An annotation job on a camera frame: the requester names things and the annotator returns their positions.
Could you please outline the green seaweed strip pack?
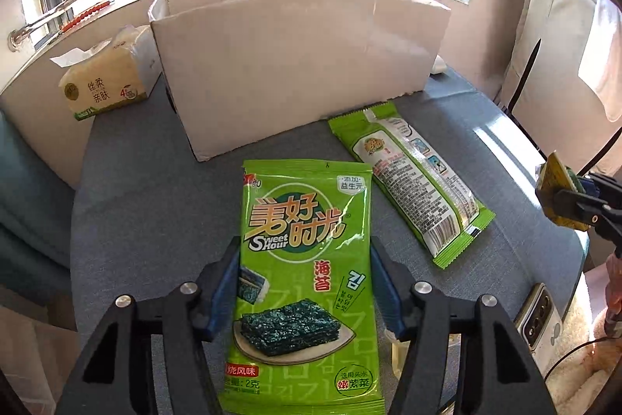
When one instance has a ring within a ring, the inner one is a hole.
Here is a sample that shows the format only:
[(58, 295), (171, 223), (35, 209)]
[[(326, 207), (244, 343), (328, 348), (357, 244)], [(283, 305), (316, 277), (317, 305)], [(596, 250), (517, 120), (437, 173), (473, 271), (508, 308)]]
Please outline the green seaweed strip pack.
[(392, 102), (334, 117), (329, 126), (356, 160), (372, 166), (438, 268), (447, 269), (492, 222), (493, 211)]

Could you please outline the white chair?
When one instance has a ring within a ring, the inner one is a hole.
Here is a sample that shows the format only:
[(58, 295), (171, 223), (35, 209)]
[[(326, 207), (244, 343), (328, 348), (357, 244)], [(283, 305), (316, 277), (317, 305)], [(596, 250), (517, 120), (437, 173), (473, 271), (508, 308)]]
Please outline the white chair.
[(525, 0), (496, 103), (542, 153), (613, 176), (621, 122), (579, 75), (596, 8), (597, 0)]

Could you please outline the red beads on sill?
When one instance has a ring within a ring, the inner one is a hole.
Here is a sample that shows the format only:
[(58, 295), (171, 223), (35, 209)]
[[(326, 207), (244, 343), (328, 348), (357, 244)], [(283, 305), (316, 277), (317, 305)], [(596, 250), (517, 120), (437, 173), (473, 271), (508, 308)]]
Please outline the red beads on sill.
[(61, 34), (64, 34), (68, 30), (71, 30), (73, 27), (79, 25), (81, 22), (83, 22), (87, 18), (90, 18), (93, 15), (98, 14), (98, 12), (101, 12), (102, 9), (107, 9), (111, 4), (112, 2), (110, 0), (103, 1), (100, 3), (94, 4), (88, 9), (85, 9), (83, 12), (80, 12), (78, 16), (76, 16), (75, 18), (71, 19), (70, 21), (68, 21), (67, 23), (61, 26), (61, 29), (60, 29)]

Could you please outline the tissue pack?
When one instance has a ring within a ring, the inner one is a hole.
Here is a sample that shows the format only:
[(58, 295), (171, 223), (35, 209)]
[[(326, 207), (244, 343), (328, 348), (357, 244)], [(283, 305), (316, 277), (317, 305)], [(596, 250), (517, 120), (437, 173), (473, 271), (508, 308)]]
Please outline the tissue pack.
[(64, 70), (59, 89), (78, 121), (148, 99), (162, 74), (148, 25), (123, 27), (86, 51), (76, 47), (52, 61)]

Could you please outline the smartphone with cartoon case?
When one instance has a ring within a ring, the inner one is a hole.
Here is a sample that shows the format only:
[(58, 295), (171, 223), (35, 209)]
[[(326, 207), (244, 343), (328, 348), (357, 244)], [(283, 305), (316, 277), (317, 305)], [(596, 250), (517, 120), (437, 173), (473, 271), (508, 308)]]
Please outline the smartphone with cartoon case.
[(563, 322), (544, 283), (533, 287), (514, 324), (539, 371), (545, 375), (561, 338)]

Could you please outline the green pea snack bag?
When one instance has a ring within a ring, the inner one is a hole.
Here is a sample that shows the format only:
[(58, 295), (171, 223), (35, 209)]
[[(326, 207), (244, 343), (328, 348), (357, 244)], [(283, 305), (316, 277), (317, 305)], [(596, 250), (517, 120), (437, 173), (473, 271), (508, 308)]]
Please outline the green pea snack bag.
[(558, 154), (552, 152), (538, 169), (536, 198), (541, 204), (544, 215), (555, 225), (566, 229), (587, 232), (589, 226), (576, 219), (565, 218), (554, 211), (554, 196), (561, 191), (582, 193), (583, 187), (572, 170), (566, 168)]

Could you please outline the green Sweet Hour seaweed bag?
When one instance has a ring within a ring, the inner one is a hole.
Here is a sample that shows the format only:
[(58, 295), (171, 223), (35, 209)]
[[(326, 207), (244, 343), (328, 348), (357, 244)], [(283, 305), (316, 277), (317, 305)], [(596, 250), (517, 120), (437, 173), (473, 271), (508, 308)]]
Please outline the green Sweet Hour seaweed bag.
[(243, 164), (232, 414), (381, 414), (370, 263), (372, 171), (359, 162)]

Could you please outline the white cardboard box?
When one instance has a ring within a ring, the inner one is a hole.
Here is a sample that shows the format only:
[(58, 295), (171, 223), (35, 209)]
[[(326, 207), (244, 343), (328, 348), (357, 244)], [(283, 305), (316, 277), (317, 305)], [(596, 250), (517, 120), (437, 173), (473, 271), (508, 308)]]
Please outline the white cardboard box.
[(450, 18), (435, 0), (154, 0), (194, 157), (419, 92)]

